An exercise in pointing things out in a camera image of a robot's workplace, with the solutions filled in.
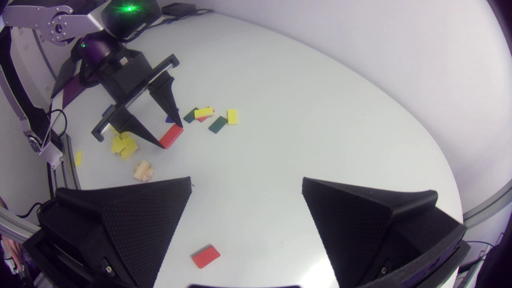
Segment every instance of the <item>dark green block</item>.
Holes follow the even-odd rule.
[[[183,120],[187,121],[188,123],[192,123],[192,121],[196,119],[196,117],[194,116],[195,110],[199,110],[199,108],[195,107],[194,109],[192,109],[192,111],[190,111],[187,115],[185,115],[185,117],[183,117]]]
[[[217,118],[217,120],[215,120],[215,122],[212,125],[210,125],[210,127],[208,127],[208,129],[210,129],[210,131],[217,134],[217,132],[219,132],[222,129],[222,127],[224,127],[224,125],[226,125],[226,124],[227,124],[227,119],[222,116],[219,116],[219,118]]]

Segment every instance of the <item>red block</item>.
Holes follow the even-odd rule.
[[[162,139],[160,139],[160,144],[162,144],[166,149],[169,149],[169,147],[174,143],[174,141],[176,141],[176,139],[178,139],[182,132],[183,128],[176,124],[172,125],[162,137]]]
[[[197,120],[199,120],[199,122],[203,122],[204,120],[206,120],[208,117],[211,117],[211,116],[206,116],[206,117],[201,117],[201,118],[197,118]]]
[[[197,268],[203,269],[206,265],[210,264],[215,259],[219,258],[221,254],[217,252],[215,247],[210,246],[203,252],[192,257],[192,260],[196,264]]]

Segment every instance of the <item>wooden block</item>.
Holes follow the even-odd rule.
[[[121,137],[119,136],[116,136],[114,138],[112,138],[112,153],[121,153],[121,151],[123,151],[123,149],[125,148],[126,146],[124,145],[123,143],[123,140],[121,140]]]
[[[210,117],[214,114],[214,110],[210,108],[198,109],[194,111],[194,118]]]
[[[138,180],[142,181],[142,177],[146,175],[146,171],[149,169],[150,164],[147,161],[142,161],[138,167],[137,171],[135,171],[135,174],[133,174],[133,177],[137,178]]]
[[[221,254],[215,249],[215,247],[210,246],[201,253],[192,257],[192,260],[196,264],[197,268],[203,269],[206,265],[210,264],[220,256]]]
[[[192,121],[196,119],[194,117],[195,110],[199,110],[199,108],[195,107],[194,109],[192,109],[192,111],[190,111],[187,115],[185,115],[185,117],[183,117],[183,120],[185,120],[187,123],[192,123]]]
[[[151,179],[155,173],[155,168],[149,168],[146,170],[147,179]]]
[[[160,139],[160,144],[164,146],[166,149],[169,149],[169,147],[178,139],[178,137],[183,132],[183,128],[180,126],[173,124],[169,130],[163,135],[163,137]]]
[[[137,149],[139,149],[139,146],[137,145],[137,143],[135,143],[135,141],[131,137],[123,139],[122,141],[123,141],[123,143],[126,144],[126,147],[123,149],[123,151],[121,151],[120,155],[121,155],[121,158],[124,159],[124,161],[128,161],[128,159],[130,159],[130,157],[133,155],[133,153],[135,153],[135,151],[137,151]]]
[[[227,124],[237,125],[238,124],[238,111],[236,109],[227,110]]]
[[[206,117],[201,117],[201,118],[197,118],[197,120],[199,120],[199,122],[204,122],[206,119],[208,119],[209,116],[206,116]]]
[[[217,118],[217,120],[215,120],[215,122],[213,122],[212,125],[210,125],[210,127],[208,127],[208,129],[212,132],[214,132],[215,134],[217,134],[221,129],[222,127],[224,127],[224,125],[227,124],[227,119],[222,117],[222,116],[219,116],[219,118]]]
[[[82,151],[78,151],[76,152],[76,157],[75,157],[75,167],[78,167],[82,165]]]

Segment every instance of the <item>black cable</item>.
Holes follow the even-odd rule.
[[[466,241],[466,243],[482,243],[482,244],[487,244],[487,245],[491,246],[492,248],[496,248],[496,246],[492,245],[491,243],[484,242],[484,241]]]
[[[148,27],[144,27],[144,28],[140,29],[138,32],[136,32],[132,37],[130,37],[128,39],[118,39],[118,41],[121,42],[121,43],[130,43],[133,40],[137,39],[147,29],[151,29],[153,27],[164,25],[164,24],[171,24],[172,22],[175,22],[175,21],[178,21],[178,20],[187,19],[190,16],[200,16],[200,15],[204,15],[204,14],[208,14],[208,13],[213,13],[213,10],[211,10],[211,9],[197,9],[194,12],[192,12],[192,13],[190,13],[188,15],[185,15],[185,16],[174,17],[174,18],[167,18],[167,19],[162,20],[162,22],[160,22],[158,24],[155,24],[155,25],[152,25],[152,26],[148,26]]]
[[[34,203],[34,205],[32,205],[32,207],[30,208],[30,210],[25,214],[25,215],[17,215],[19,218],[27,218],[30,213],[32,213],[32,210],[34,210],[34,208],[37,206],[37,205],[42,205],[41,203],[39,202],[36,202]]]
[[[66,121],[66,123],[64,125],[64,130],[59,134],[59,138],[60,138],[64,135],[64,133],[66,132],[66,129],[68,128],[68,118],[66,117],[66,114],[64,113],[64,111],[62,109],[54,109],[54,110],[46,113],[46,115],[50,116],[50,114],[52,114],[53,112],[60,112],[64,116],[64,120]],[[55,125],[55,121],[53,121],[53,124],[50,127],[50,129],[52,129],[54,125]]]
[[[465,265],[463,265],[463,266],[460,266],[460,267],[459,267],[459,273],[458,273],[458,275],[460,275],[460,274],[462,274],[462,273],[464,273],[464,272],[468,271],[468,270],[469,270],[473,265],[475,265],[476,263],[478,263],[478,262],[480,262],[480,261],[482,261],[482,260],[483,260],[483,261],[485,261],[485,259],[483,259],[483,257],[487,256],[487,255],[488,255],[489,253],[491,253],[491,252],[492,252],[492,251],[489,251],[489,252],[485,253],[484,255],[482,255],[482,256],[480,256],[480,257],[478,257],[478,258],[477,258],[476,260],[474,260],[473,262],[470,262],[470,263],[468,263],[468,264],[465,264]]]

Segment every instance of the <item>textured black surface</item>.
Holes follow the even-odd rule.
[[[61,189],[62,205],[99,219],[140,288],[151,288],[191,194],[190,177],[94,191]]]
[[[356,286],[379,247],[391,210],[308,179],[303,194],[340,287]]]
[[[403,193],[304,178],[303,195],[340,287],[355,287],[388,227],[433,207],[435,191]]]

